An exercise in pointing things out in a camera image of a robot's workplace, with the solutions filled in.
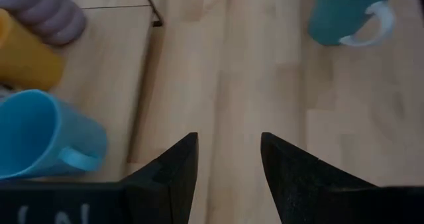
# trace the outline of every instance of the purple object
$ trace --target purple object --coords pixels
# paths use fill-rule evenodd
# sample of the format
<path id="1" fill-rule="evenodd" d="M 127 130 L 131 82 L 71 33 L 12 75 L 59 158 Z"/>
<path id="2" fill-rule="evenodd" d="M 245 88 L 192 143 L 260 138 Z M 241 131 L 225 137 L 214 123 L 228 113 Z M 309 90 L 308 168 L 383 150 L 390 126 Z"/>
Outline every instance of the purple object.
<path id="1" fill-rule="evenodd" d="M 77 6 L 74 7 L 74 15 L 71 22 L 62 30 L 51 34 L 50 36 L 43 38 L 43 41 L 48 44 L 63 45 L 67 44 L 77 37 L 79 37 L 84 31 L 86 19 L 82 10 Z"/>
<path id="2" fill-rule="evenodd" d="M 40 0 L 31 8 L 19 11 L 16 18 L 27 25 L 35 25 L 52 17 L 58 12 L 61 0 Z"/>
<path id="3" fill-rule="evenodd" d="M 0 0 L 0 8 L 52 45 L 77 39 L 86 24 L 83 11 L 72 0 Z"/>

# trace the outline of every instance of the light blue plastic cup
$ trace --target light blue plastic cup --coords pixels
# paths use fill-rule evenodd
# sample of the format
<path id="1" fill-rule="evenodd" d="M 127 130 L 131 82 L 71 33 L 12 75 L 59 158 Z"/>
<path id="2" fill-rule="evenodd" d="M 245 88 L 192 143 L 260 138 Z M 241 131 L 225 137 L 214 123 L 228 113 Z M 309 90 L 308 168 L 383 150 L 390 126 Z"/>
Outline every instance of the light blue plastic cup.
<path id="1" fill-rule="evenodd" d="M 0 180 L 97 170 L 107 150 L 105 129 L 40 90 L 0 103 Z"/>

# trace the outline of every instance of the floor plank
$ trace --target floor plank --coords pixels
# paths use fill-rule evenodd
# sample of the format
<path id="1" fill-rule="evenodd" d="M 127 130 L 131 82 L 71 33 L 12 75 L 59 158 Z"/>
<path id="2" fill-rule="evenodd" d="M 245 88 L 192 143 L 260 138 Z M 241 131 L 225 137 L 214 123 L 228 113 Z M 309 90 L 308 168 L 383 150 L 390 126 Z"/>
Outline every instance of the floor plank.
<path id="1" fill-rule="evenodd" d="M 124 176 L 152 11 L 127 7 L 85 13 L 85 32 L 60 51 L 67 62 L 53 92 L 107 131 L 109 148 L 102 168 L 76 180 L 117 181 Z"/>
<path id="2" fill-rule="evenodd" d="M 210 223 L 280 222 L 262 167 L 260 135 L 269 131 L 299 143 L 298 12 L 280 7 L 298 3 L 229 0 Z M 295 42 L 286 40 L 288 34 Z"/>
<path id="3" fill-rule="evenodd" d="M 198 132 L 199 173 L 190 223 L 206 223 L 226 0 L 167 4 L 165 27 L 156 28 L 150 47 L 130 160 L 146 164 L 189 132 Z"/>
<path id="4" fill-rule="evenodd" d="M 377 46 L 325 48 L 305 35 L 307 149 L 377 185 L 423 185 L 423 20 L 419 0 L 390 5 L 396 27 Z"/>

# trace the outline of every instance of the teal mug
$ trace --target teal mug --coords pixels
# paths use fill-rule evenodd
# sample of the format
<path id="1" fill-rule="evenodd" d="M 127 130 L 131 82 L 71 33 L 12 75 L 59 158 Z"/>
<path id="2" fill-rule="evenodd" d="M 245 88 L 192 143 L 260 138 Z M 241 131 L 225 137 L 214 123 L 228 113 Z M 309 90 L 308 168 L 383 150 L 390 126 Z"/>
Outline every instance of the teal mug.
<path id="1" fill-rule="evenodd" d="M 387 0 L 316 0 L 308 24 L 309 35 L 322 45 L 370 46 L 389 36 L 395 16 Z M 380 21 L 377 35 L 358 41 L 355 33 L 375 15 Z"/>
<path id="2" fill-rule="evenodd" d="M 97 170 L 107 149 L 104 128 L 39 90 L 0 103 L 0 180 Z"/>

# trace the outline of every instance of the wooden floor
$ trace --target wooden floor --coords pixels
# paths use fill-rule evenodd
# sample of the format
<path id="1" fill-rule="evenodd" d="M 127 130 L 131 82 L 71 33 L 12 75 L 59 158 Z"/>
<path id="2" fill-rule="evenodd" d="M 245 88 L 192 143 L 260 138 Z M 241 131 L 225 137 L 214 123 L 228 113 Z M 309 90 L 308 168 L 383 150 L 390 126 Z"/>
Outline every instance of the wooden floor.
<path id="1" fill-rule="evenodd" d="M 372 48 L 313 42 L 313 0 L 164 1 L 129 162 L 143 166 L 198 132 L 190 223 L 280 222 L 260 160 L 263 131 L 378 185 L 424 184 L 418 0 L 391 0 L 394 35 Z"/>

